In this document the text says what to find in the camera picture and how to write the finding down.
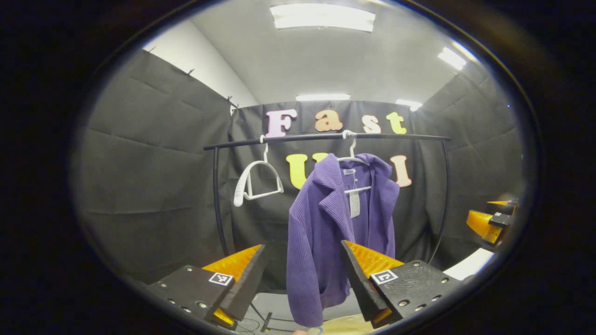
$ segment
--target white hanger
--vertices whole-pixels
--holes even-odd
[[[260,137],[261,143],[263,143],[264,138],[265,138],[265,136],[261,135],[261,137]],[[268,151],[269,151],[269,144],[265,143],[265,152],[263,153],[263,160],[258,160],[256,162],[250,163],[246,167],[244,172],[242,172],[242,175],[240,175],[240,179],[238,180],[238,184],[236,185],[236,191],[234,191],[234,206],[236,206],[236,207],[242,206],[243,199],[253,200],[253,199],[257,199],[257,198],[270,196],[271,194],[284,192],[284,187],[281,184],[280,175],[277,174],[277,171],[274,169],[274,167],[271,166],[271,164],[269,164],[267,162],[267,152]],[[255,166],[255,165],[265,165],[265,166],[268,166],[273,171],[273,173],[275,174],[275,178],[277,179],[277,190],[267,192],[267,193],[253,195],[253,185],[250,180],[250,169],[252,169],[253,166]],[[249,189],[248,193],[244,192],[245,186],[248,186],[248,189]]]
[[[346,139],[346,137],[348,137],[348,136],[353,139],[352,140],[352,145],[350,146],[350,157],[338,158],[337,161],[338,162],[341,162],[341,161],[344,161],[344,160],[354,160],[356,162],[360,162],[360,163],[366,164],[367,166],[370,166],[369,163],[361,160],[360,158],[354,157],[354,148],[356,148],[356,133],[354,133],[352,131],[349,131],[349,130],[344,130],[342,132],[342,137],[344,139]],[[370,186],[365,186],[365,187],[361,187],[361,188],[355,188],[353,190],[347,190],[347,191],[344,191],[344,193],[347,194],[347,193],[360,192],[360,191],[365,191],[365,190],[370,190],[370,189],[371,189]]]

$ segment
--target ceiling light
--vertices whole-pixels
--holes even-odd
[[[449,48],[443,48],[443,52],[439,54],[439,58],[458,70],[464,68],[465,60]]]
[[[348,100],[349,94],[304,94],[297,95],[297,101],[317,101],[317,100]]]
[[[464,54],[464,56],[468,57],[469,60],[471,61],[476,61],[476,57],[474,57],[474,55],[468,51],[468,49],[464,48],[463,45],[459,44],[458,42],[453,42],[451,43],[451,45],[453,45],[457,50],[459,50],[462,54]]]
[[[375,14],[327,4],[290,4],[270,7],[277,29],[338,27],[372,32]]]
[[[395,103],[398,105],[410,106],[411,111],[416,111],[418,108],[422,107],[421,103],[417,103],[416,101],[404,100],[404,99],[398,99],[397,101],[395,101]]]

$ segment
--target ribbed knit fabric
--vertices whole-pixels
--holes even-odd
[[[287,293],[295,322],[305,327],[321,326],[323,309],[341,304],[349,294],[342,240],[395,257],[392,215],[399,185],[389,179],[392,167],[371,154],[356,157],[370,166],[338,162],[334,154],[318,162],[290,208]],[[355,173],[346,176],[344,169]],[[372,188],[359,193],[361,214],[350,218],[344,190],[352,188],[354,177],[356,187]]]

